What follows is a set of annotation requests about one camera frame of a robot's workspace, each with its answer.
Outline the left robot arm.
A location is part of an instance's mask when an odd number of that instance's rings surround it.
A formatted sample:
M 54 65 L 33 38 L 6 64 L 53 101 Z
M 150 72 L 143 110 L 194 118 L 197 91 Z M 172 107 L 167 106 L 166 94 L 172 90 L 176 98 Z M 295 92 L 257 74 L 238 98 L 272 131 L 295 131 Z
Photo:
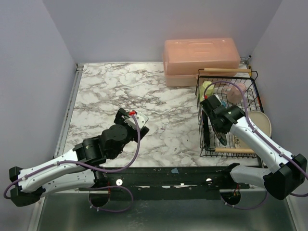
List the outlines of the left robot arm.
M 3 197 L 17 207 L 28 206 L 41 198 L 61 191 L 76 188 L 93 188 L 105 181 L 107 173 L 117 173 L 131 166 L 136 160 L 142 138 L 149 132 L 149 118 L 142 112 L 117 111 L 114 124 L 101 135 L 84 139 L 66 153 L 41 165 L 9 170 L 11 183 Z M 119 169 L 104 169 L 100 165 L 115 159 L 131 141 L 136 142 L 133 159 Z

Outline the pink and cream plate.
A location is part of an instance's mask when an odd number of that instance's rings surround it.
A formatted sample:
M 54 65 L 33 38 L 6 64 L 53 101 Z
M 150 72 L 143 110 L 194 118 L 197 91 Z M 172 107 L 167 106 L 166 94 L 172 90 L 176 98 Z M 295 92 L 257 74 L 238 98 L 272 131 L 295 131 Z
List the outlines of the pink and cream plate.
M 252 122 L 261 129 L 267 136 L 271 137 L 272 127 L 269 118 L 260 111 L 251 111 L 248 113 Z

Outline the white plate teal lettered rim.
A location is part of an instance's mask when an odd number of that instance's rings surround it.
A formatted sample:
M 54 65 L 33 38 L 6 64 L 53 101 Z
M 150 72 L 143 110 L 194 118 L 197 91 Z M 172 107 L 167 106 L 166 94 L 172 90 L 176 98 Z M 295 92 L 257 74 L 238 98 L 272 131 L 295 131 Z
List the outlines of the white plate teal lettered rim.
M 223 145 L 227 145 L 226 134 L 228 133 L 227 127 L 223 124 L 212 123 L 212 129 L 218 138 L 219 142 Z

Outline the pink ceramic mug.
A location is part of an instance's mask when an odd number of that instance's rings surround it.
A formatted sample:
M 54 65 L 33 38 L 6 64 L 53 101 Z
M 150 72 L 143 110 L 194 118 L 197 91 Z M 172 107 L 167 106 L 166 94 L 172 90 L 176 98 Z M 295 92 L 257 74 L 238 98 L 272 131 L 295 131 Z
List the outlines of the pink ceramic mug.
M 227 93 L 227 100 L 232 104 L 238 104 L 242 101 L 242 93 L 245 93 L 246 91 L 246 85 L 244 83 L 237 83 L 238 87 L 234 85 L 228 86 L 225 90 Z

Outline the yellow-green ceramic mug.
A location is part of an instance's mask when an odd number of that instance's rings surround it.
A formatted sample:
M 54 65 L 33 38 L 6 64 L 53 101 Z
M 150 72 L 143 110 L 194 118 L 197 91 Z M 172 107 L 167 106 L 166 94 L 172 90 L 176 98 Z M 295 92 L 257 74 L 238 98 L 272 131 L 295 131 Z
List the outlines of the yellow-green ceramic mug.
M 202 83 L 202 85 L 199 87 L 199 99 L 201 102 L 213 95 L 215 90 L 214 87 L 215 85 L 213 85 L 211 81 L 204 81 Z

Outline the red rimmed cream plate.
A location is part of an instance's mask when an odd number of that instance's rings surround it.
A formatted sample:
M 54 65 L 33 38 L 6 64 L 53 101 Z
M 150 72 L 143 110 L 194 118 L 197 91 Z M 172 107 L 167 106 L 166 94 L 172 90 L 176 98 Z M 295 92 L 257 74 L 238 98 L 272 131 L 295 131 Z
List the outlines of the red rimmed cream plate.
M 208 117 L 204 111 L 202 111 L 202 120 L 203 120 L 203 134 L 204 134 L 204 149 L 208 150 L 210 148 L 210 132 L 208 125 Z

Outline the cream plate black patch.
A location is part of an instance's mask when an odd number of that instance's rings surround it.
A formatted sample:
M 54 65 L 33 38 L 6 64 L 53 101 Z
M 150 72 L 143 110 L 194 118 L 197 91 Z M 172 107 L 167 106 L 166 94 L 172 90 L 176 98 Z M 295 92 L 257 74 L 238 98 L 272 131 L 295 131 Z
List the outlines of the cream plate black patch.
M 233 136 L 233 142 L 236 149 L 242 149 L 245 147 L 245 143 L 235 135 Z

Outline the dark bowl cream inside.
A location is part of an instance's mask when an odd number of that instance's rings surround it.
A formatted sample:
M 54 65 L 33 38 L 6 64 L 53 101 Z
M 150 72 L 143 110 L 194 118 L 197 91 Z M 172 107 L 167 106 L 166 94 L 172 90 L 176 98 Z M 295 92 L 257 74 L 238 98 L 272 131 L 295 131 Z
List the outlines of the dark bowl cream inside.
M 228 107 L 229 107 L 229 105 L 228 105 L 228 103 L 227 103 L 226 101 L 220 100 L 220 102 L 221 102 L 221 104 L 222 104 L 225 108 L 228 108 Z

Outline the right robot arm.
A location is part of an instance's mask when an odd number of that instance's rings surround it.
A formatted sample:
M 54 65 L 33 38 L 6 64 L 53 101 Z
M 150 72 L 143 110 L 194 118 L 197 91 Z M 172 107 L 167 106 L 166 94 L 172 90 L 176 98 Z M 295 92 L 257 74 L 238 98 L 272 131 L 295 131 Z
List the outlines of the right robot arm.
M 266 168 L 235 165 L 230 170 L 234 182 L 262 187 L 278 200 L 291 195 L 304 182 L 307 159 L 275 143 L 241 108 L 236 105 L 225 108 L 215 95 L 206 97 L 200 105 L 222 144 L 226 143 L 225 135 L 230 132 L 266 164 Z

